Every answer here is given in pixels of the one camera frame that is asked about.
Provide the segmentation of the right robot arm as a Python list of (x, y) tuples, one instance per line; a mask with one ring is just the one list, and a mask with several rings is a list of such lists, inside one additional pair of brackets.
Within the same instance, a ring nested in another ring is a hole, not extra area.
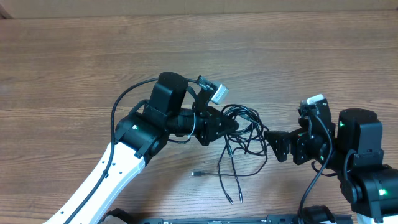
[(299, 129), (264, 131), (279, 162), (318, 162), (316, 178), (334, 171), (341, 193), (362, 223), (397, 223), (397, 169), (383, 163), (382, 123), (374, 111), (348, 108), (331, 119), (327, 99), (303, 100)]

